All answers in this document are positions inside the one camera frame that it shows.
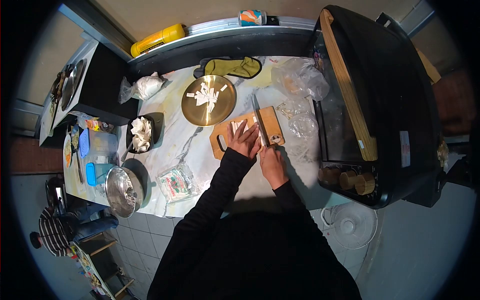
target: yellow bottle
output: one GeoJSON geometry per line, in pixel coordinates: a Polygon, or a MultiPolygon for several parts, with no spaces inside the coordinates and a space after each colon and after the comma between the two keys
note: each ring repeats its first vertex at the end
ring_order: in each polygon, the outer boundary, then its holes
{"type": "Polygon", "coordinates": [[[173,26],[165,28],[164,30],[155,32],[154,34],[147,36],[141,41],[136,42],[132,45],[130,52],[132,53],[133,57],[137,57],[140,54],[147,52],[148,50],[172,42],[182,37],[185,37],[185,31],[183,31],[183,27],[181,26],[181,24],[175,24],[173,26]]]}

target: oven knob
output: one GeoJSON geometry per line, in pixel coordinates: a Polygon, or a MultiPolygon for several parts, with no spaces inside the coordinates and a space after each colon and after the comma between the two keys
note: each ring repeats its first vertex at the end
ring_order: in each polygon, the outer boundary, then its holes
{"type": "Polygon", "coordinates": [[[327,171],[325,181],[328,184],[337,184],[342,171],[339,168],[333,168],[327,171]]]}
{"type": "Polygon", "coordinates": [[[329,170],[329,167],[321,168],[318,170],[318,180],[320,181],[326,181],[327,178],[327,171],[329,170]]]}
{"type": "Polygon", "coordinates": [[[343,190],[352,189],[357,182],[357,173],[355,171],[347,171],[340,174],[340,187],[343,190]]]}
{"type": "Polygon", "coordinates": [[[375,178],[372,173],[363,173],[357,176],[355,190],[359,195],[366,195],[375,189],[375,178]]]}

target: yellow oven mitt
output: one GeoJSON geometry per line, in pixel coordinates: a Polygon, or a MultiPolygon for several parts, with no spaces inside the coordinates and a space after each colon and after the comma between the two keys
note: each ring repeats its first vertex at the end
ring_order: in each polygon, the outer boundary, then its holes
{"type": "Polygon", "coordinates": [[[242,60],[211,58],[200,61],[200,68],[193,71],[195,78],[204,75],[231,75],[251,79],[262,70],[259,60],[245,56],[242,60]]]}

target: cap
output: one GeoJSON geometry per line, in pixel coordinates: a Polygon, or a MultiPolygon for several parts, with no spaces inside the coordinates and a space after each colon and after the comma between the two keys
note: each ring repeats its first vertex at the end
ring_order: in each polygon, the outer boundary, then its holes
{"type": "Polygon", "coordinates": [[[85,174],[87,177],[87,184],[89,186],[96,186],[95,165],[93,163],[85,165],[85,174]]]}
{"type": "Polygon", "coordinates": [[[85,158],[90,151],[90,129],[85,129],[78,138],[78,147],[80,148],[80,157],[85,158]]]}

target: man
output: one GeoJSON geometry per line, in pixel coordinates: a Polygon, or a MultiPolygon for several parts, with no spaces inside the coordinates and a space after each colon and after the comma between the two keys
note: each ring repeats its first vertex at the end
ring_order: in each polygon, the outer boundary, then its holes
{"type": "Polygon", "coordinates": [[[360,299],[285,172],[279,151],[260,153],[281,214],[250,212],[220,219],[260,149],[258,125],[232,136],[206,190],[180,221],[160,261],[148,299],[360,299]]]}
{"type": "Polygon", "coordinates": [[[95,212],[105,208],[107,208],[105,205],[88,203],[73,212],[67,212],[65,216],[57,217],[53,215],[53,207],[45,207],[38,221],[40,233],[30,233],[30,242],[36,249],[45,245],[54,256],[72,256],[70,241],[80,242],[106,229],[118,226],[119,222],[114,216],[82,223],[95,212]]]}

